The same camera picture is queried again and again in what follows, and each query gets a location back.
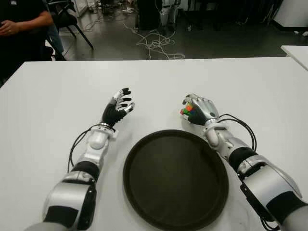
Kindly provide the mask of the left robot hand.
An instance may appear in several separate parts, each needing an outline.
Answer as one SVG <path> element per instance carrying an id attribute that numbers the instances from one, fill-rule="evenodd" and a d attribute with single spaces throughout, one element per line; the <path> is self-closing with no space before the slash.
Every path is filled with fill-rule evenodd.
<path id="1" fill-rule="evenodd" d="M 122 120 L 130 113 L 135 103 L 132 98 L 128 97 L 131 94 L 129 88 L 119 90 L 107 104 L 101 119 L 101 123 L 107 124 L 112 128 L 117 122 Z"/>

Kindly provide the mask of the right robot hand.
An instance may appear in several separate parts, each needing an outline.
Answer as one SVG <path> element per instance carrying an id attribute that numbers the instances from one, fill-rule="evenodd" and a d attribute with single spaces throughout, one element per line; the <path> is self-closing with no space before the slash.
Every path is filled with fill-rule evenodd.
<path id="1" fill-rule="evenodd" d="M 180 114 L 192 124 L 206 126 L 218 121 L 219 114 L 211 100 L 191 93 L 185 97 L 182 104 L 185 107 L 181 109 Z"/>

